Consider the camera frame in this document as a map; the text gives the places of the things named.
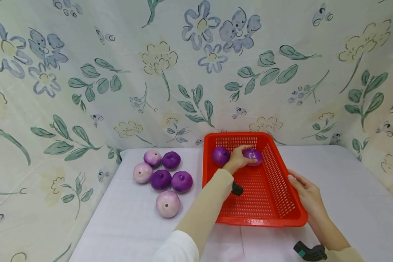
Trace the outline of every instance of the table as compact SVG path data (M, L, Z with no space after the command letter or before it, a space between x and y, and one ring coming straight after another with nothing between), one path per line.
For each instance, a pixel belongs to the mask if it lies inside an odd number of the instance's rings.
M182 209L171 219L155 209L157 193L149 184L134 182L134 166L148 149L128 149L103 195L70 262L149 261L202 187L202 148L159 148L161 154L176 151L182 157L179 170L188 171L194 187L180 195ZM367 262L393 261L393 197L340 146L284 146L279 151L287 165L321 188L334 223ZM302 240L318 244L311 228L254 228L216 224L203 262L295 262L293 251Z

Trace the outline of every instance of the light purple onion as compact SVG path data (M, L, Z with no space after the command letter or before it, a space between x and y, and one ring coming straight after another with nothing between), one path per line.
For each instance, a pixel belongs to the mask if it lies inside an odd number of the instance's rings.
M156 150L149 150L144 154L144 162L152 168L158 168L162 163L162 155Z
M172 176L169 171L160 169L155 171L150 177L151 187L155 190L166 190L172 181Z
M258 160L256 163L249 163L248 166L257 166L262 162L262 155L259 151L254 148L248 148L243 150L243 157L246 158L255 158Z
M135 166L132 175L135 181L139 184L145 184L150 181L150 177L153 174L153 169L147 163L139 163Z
M164 191L156 199L156 209L164 218L174 217L180 209L180 200L173 191Z
M180 155L174 151L167 152L162 158L162 165L168 170L175 170L180 165Z
M225 147L219 146L213 150L213 161L219 166L223 167L230 160L230 151Z
M194 180L192 179L192 176L186 171L176 172L172 176L172 188L179 193L185 193L191 190L192 184L194 184Z

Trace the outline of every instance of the red plastic basket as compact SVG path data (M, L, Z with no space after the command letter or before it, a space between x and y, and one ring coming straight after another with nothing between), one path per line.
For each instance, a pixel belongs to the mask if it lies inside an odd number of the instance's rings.
M251 144L261 152L258 166L246 166L234 174L244 189L241 196L230 194L222 205L216 223L235 226L300 227L307 223L307 212L298 193L288 181L288 170L273 138L260 132L208 134L204 139L202 187L219 168L211 159L213 150L223 146L232 152L242 144Z

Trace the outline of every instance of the hand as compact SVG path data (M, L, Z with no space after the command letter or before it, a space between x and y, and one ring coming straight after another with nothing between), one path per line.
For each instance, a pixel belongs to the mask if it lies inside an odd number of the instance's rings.
M243 144L238 148L235 148L231 153L230 160L224 165L223 169L229 171L230 174L234 174L239 168L243 168L248 163L256 163L256 159L243 157L242 151L244 149L251 148L252 146L248 144Z
M309 214L309 224L315 221L329 219L320 195L320 189L293 170L288 169L288 171L290 172L288 180L290 180L291 185L297 190L301 204Z

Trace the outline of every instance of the floral fabric backdrop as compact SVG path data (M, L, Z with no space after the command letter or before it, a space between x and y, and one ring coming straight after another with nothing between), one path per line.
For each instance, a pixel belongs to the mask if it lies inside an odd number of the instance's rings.
M393 193L393 0L0 0L0 261L67 261L121 150L249 130Z

